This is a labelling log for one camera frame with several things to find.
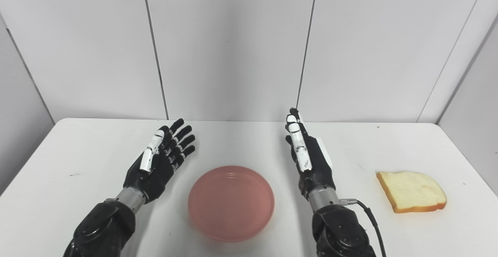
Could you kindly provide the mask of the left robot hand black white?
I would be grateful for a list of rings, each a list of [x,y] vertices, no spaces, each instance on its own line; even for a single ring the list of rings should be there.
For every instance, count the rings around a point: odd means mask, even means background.
[[[160,198],[174,173],[196,150],[192,130],[182,118],[159,128],[128,169],[123,188],[137,191],[145,204]]]

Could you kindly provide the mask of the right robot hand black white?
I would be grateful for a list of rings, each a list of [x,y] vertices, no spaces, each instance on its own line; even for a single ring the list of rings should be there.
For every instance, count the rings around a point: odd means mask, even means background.
[[[285,141],[291,147],[291,157],[300,176],[301,195],[309,200],[315,190],[336,190],[331,167],[318,138],[308,133],[297,108],[290,108],[285,129],[288,132]]]

